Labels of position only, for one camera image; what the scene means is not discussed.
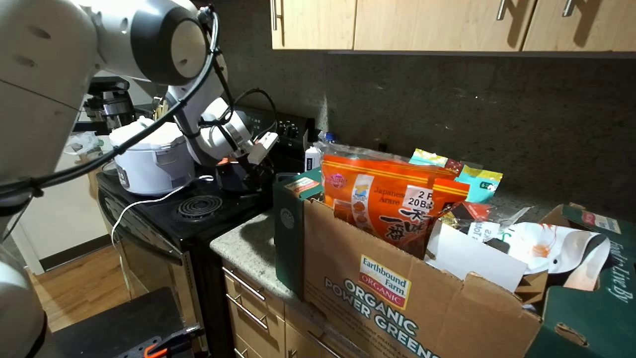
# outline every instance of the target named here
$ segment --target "cabinet handle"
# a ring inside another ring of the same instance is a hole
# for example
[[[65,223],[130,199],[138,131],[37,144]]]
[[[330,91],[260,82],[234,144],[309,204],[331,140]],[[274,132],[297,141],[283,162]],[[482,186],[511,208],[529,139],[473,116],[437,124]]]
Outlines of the cabinet handle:
[[[280,15],[276,14],[276,0],[270,0],[270,9],[272,10],[272,29],[276,31],[278,29],[276,20],[280,18]]]
[[[243,305],[240,304],[237,301],[237,299],[240,297],[240,295],[238,295],[236,298],[234,298],[234,297],[230,296],[230,294],[225,294],[225,297],[227,297],[230,300],[230,302],[232,302],[233,304],[237,305],[239,310],[243,311],[243,313],[248,315],[249,318],[253,319],[254,322],[256,322],[259,326],[261,326],[261,328],[263,328],[266,331],[269,330],[269,327],[267,327],[267,325],[263,323],[263,319],[265,317],[267,317],[267,315],[264,315],[261,318],[258,318],[257,316],[255,316],[252,312],[250,312],[247,308],[243,307]]]
[[[572,16],[572,12],[574,11],[574,0],[566,0],[565,7],[563,8],[563,17]]]
[[[245,352],[247,352],[247,348],[243,349],[243,352],[239,352],[238,349],[234,348],[234,353],[236,353],[236,355],[239,356],[240,358],[245,358],[244,356]]]
[[[316,341],[316,343],[318,343],[318,345],[320,345],[322,348],[325,348],[327,350],[327,352],[329,352],[331,355],[333,355],[336,358],[342,358],[342,356],[338,353],[336,353],[331,347],[329,347],[328,345],[324,344],[323,341],[321,341],[320,338],[318,338],[314,333],[311,333],[311,331],[307,331],[307,333],[309,333],[309,336],[311,336],[311,338],[314,339],[314,341]]]
[[[239,285],[245,287],[249,292],[251,292],[254,296],[258,297],[261,301],[265,301],[265,296],[263,296],[262,294],[260,294],[258,292],[258,290],[253,289],[250,285],[248,285],[247,283],[245,283],[245,281],[241,280],[237,275],[234,275],[234,273],[232,271],[230,271],[229,269],[226,269],[225,267],[221,266],[221,269],[232,279],[235,280],[236,282],[238,282]]]
[[[505,13],[506,13],[506,0],[501,0],[499,2],[499,11],[497,11],[497,21],[503,20]]]

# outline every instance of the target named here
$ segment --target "oven door handle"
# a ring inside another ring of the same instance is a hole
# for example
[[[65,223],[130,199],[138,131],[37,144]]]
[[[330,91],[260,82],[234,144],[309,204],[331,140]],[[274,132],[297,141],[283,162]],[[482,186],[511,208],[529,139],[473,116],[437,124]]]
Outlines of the oven door handle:
[[[106,220],[109,222],[109,224],[111,224],[111,226],[114,226],[117,220],[113,217],[113,214],[111,213],[111,211],[108,210],[108,206],[106,204],[106,197],[101,190],[97,191],[97,200],[99,203],[99,208],[102,211],[102,214],[104,215]],[[135,234],[133,234],[130,230],[128,230],[127,227],[118,225],[115,232],[121,235],[122,238],[126,238],[127,240],[129,240],[131,243],[133,243],[135,246],[139,247],[140,249],[147,251],[150,254],[153,254],[159,257],[160,259],[166,260],[171,264],[174,264],[177,266],[183,266],[183,262],[181,261],[180,256],[175,255],[166,250],[162,250],[161,248],[158,248],[138,238]]]

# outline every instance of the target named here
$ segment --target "black stovetop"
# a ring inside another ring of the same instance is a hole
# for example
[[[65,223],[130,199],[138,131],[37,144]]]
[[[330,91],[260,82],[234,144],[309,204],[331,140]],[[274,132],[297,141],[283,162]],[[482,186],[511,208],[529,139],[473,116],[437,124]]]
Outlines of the black stovetop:
[[[211,173],[200,172],[198,176]],[[137,201],[158,199],[138,196],[126,191],[116,173],[97,174],[99,189],[105,197],[118,203],[111,209],[118,218],[123,207]],[[157,230],[177,248],[208,245],[210,241],[271,208],[272,193],[237,194],[219,187],[215,180],[195,180],[189,186],[158,203],[137,204],[130,209],[136,216]]]

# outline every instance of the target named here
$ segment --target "wooden floor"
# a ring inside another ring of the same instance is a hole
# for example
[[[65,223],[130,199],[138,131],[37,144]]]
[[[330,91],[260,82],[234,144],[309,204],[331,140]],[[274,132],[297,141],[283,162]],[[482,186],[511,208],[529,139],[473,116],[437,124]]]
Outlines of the wooden floor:
[[[106,247],[39,276],[31,282],[57,331],[128,301],[119,255]]]

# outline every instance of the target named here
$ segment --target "granite countertop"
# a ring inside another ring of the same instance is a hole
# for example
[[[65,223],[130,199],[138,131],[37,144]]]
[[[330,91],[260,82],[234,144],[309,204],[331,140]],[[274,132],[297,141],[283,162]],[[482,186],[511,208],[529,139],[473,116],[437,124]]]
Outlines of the granite countertop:
[[[368,356],[326,322],[309,305],[300,301],[294,292],[291,292],[276,278],[274,265],[276,247],[273,237],[274,220],[270,210],[212,240],[210,248],[234,265],[241,273],[261,284],[267,291],[281,298],[285,304],[336,338],[342,345],[349,347],[358,356]]]

